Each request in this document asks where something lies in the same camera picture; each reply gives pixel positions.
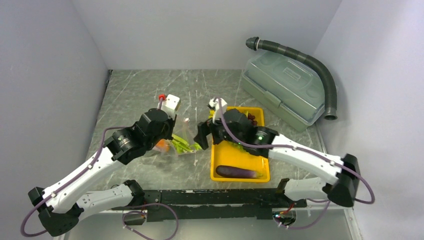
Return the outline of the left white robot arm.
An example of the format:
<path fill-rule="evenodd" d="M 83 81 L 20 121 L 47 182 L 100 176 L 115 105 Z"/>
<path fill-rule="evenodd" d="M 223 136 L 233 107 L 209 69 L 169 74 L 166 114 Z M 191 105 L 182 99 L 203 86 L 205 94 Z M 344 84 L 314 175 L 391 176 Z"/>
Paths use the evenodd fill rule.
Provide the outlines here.
<path fill-rule="evenodd" d="M 139 209 L 145 203 L 145 192 L 136 180 L 126 180 L 109 190 L 89 189 L 98 180 L 144 156 L 160 140 L 172 139 L 176 117 L 175 109 L 162 106 L 149 109 L 131 126 L 113 127 L 114 133 L 103 137 L 96 153 L 77 169 L 49 187 L 35 187 L 28 192 L 34 208 L 24 218 L 21 234 L 34 237 L 33 233 L 25 232 L 25 224 L 34 212 L 38 212 L 44 227 L 42 233 L 57 237 L 99 212 L 118 207 Z"/>

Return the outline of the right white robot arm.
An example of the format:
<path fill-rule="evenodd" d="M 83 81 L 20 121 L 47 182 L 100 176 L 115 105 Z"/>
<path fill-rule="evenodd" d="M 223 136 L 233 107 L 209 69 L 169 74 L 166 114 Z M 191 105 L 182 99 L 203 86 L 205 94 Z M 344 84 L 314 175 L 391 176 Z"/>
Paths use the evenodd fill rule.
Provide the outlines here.
<path fill-rule="evenodd" d="M 306 147 L 276 130 L 254 125 L 237 109 L 225 111 L 223 119 L 198 123 L 194 141 L 204 150 L 209 147 L 208 135 L 215 145 L 232 142 L 253 156 L 284 161 L 313 174 L 315 177 L 310 179 L 280 181 L 275 200 L 282 208 L 307 198 L 329 200 L 347 208 L 357 201 L 360 169 L 354 155 L 340 157 Z"/>

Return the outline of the yellow banana bunch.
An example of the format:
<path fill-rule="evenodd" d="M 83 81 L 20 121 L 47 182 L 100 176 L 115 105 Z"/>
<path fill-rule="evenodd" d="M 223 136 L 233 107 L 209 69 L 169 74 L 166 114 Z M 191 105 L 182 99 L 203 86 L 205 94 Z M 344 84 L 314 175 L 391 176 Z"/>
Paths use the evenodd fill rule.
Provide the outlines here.
<path fill-rule="evenodd" d="M 214 110 L 210 110 L 209 111 L 209 118 L 213 118 L 214 117 L 214 114 L 215 114 L 215 111 Z"/>

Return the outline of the clear pink zip top bag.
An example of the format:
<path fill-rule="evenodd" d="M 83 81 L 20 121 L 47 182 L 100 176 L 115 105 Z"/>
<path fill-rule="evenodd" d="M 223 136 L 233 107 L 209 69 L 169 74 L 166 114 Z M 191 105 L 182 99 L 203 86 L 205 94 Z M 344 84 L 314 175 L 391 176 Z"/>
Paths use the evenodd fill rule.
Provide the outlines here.
<path fill-rule="evenodd" d="M 174 154 L 176 157 L 201 150 L 200 145 L 194 141 L 195 134 L 190 129 L 189 123 L 188 117 L 178 120 L 172 133 L 172 139 L 161 139 L 153 147 L 153 150 L 162 155 Z"/>

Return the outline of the purple eggplant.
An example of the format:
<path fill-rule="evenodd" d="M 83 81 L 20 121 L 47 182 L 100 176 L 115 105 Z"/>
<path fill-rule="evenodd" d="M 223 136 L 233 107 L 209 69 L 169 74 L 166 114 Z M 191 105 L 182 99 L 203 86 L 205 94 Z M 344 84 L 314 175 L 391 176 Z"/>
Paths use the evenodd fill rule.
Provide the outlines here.
<path fill-rule="evenodd" d="M 215 172 L 221 177 L 234 179 L 258 179 L 263 176 L 260 172 L 255 170 L 228 165 L 218 165 L 215 168 Z"/>

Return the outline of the celery stalk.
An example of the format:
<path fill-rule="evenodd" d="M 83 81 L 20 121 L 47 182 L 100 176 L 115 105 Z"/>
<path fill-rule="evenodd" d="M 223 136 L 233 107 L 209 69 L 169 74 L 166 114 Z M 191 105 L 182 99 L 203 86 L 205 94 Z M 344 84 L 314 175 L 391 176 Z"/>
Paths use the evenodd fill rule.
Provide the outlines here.
<path fill-rule="evenodd" d="M 190 154 L 195 153 L 196 151 L 201 150 L 201 146 L 198 143 L 189 143 L 182 137 L 179 137 L 175 134 L 172 135 L 171 143 L 175 148 L 177 154 Z"/>

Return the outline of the green grapes bunch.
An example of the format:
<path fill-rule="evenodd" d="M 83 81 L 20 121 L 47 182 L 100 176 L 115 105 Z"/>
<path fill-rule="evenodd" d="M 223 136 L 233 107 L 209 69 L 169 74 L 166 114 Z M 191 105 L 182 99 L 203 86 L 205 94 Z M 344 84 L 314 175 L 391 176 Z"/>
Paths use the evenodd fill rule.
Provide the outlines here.
<path fill-rule="evenodd" d="M 236 148 L 236 149 L 238 149 L 239 151 L 241 151 L 241 152 L 247 152 L 247 150 L 241 145 L 241 144 L 239 144 L 239 143 L 237 143 L 237 142 L 232 142 L 232 141 L 230 141 L 230 142 L 228 142 L 232 147 L 234 147 L 234 148 Z"/>

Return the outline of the red pepper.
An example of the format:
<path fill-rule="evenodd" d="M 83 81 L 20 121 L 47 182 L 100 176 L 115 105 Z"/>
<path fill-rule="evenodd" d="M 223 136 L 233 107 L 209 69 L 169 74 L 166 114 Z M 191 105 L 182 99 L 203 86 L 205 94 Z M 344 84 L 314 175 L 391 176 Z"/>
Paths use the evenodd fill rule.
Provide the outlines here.
<path fill-rule="evenodd" d="M 169 140 L 161 139 L 154 147 L 153 150 L 160 153 L 168 153 L 171 149 L 171 143 Z"/>

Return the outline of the dark red grapes bunch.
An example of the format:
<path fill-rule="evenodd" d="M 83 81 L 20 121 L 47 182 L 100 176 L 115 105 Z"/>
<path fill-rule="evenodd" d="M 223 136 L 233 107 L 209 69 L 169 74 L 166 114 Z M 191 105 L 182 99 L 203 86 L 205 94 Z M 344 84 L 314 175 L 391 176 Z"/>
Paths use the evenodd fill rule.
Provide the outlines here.
<path fill-rule="evenodd" d="M 247 119 L 253 126 L 257 126 L 258 122 L 256 121 L 256 116 L 251 114 L 250 112 L 247 113 Z"/>

